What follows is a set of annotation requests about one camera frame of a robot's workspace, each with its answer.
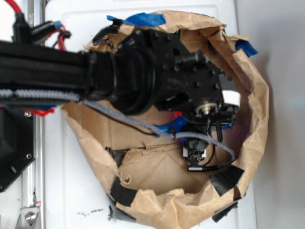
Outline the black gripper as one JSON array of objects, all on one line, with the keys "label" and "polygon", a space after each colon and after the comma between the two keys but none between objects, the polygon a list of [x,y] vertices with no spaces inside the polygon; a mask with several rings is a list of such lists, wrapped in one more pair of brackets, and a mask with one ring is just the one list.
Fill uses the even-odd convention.
[{"label": "black gripper", "polygon": [[154,106],[180,111],[196,125],[234,122],[240,94],[232,77],[198,50],[189,52],[175,34],[152,31],[152,48],[160,64],[160,85]]}]

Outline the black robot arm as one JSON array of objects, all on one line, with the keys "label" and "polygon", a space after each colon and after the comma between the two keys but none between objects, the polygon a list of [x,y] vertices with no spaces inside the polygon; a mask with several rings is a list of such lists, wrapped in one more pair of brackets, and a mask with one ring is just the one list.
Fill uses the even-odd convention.
[{"label": "black robot arm", "polygon": [[174,34],[138,29],[116,53],[66,52],[32,44],[0,44],[0,102],[41,107],[107,100],[125,115],[152,106],[180,111],[192,124],[236,119],[234,80]]}]

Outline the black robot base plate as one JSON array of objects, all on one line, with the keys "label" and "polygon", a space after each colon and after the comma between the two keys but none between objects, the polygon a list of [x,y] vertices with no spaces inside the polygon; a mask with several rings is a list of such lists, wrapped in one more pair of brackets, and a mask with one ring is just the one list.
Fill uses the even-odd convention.
[{"label": "black robot base plate", "polygon": [[0,109],[0,191],[5,192],[34,161],[34,124],[20,110]]}]

